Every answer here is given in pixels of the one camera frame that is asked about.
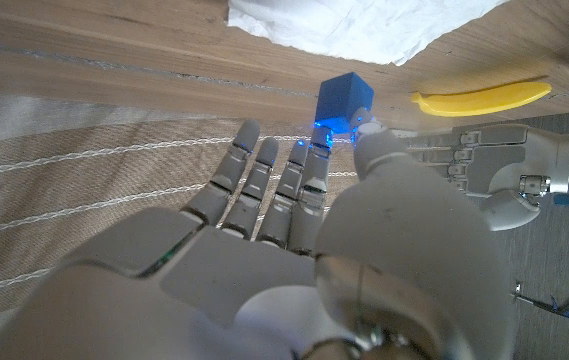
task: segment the gray floor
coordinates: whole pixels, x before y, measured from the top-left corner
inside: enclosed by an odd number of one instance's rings
[[[518,122],[569,133],[569,114]],[[532,223],[494,236],[510,254],[513,279],[522,282],[524,295],[546,301],[553,295],[563,302],[569,297],[569,207],[552,205],[550,196],[542,206],[542,213]],[[524,303],[516,307],[519,332],[515,359],[569,359],[569,319]],[[9,314],[0,314],[0,324]]]

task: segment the yellow banana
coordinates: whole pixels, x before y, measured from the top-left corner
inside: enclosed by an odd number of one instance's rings
[[[411,101],[427,114],[459,117],[490,114],[531,103],[551,92],[551,85],[522,82],[464,94],[422,96],[414,93]]]

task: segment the white towel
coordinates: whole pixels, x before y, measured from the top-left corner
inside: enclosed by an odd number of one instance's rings
[[[507,0],[229,0],[228,26],[313,54],[402,65]]]

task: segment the wooden surface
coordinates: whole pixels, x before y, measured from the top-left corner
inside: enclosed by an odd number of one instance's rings
[[[375,115],[403,128],[569,112],[569,0],[513,0],[401,67],[273,45],[228,28],[226,13],[225,0],[0,0],[0,92],[306,122],[320,82],[356,71]],[[554,90],[493,115],[442,119],[409,100],[527,79]]]

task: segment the robotic hand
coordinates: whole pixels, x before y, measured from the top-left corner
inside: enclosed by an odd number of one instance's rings
[[[409,152],[469,196],[491,230],[524,225],[545,194],[569,187],[569,135],[526,125],[491,125],[463,133],[407,139]]]
[[[246,122],[179,212],[144,210],[69,254],[0,332],[0,358],[510,358],[508,263],[482,215],[366,107],[344,116],[361,182],[323,222],[333,131],[320,122],[255,241],[273,139],[215,226],[257,141]]]

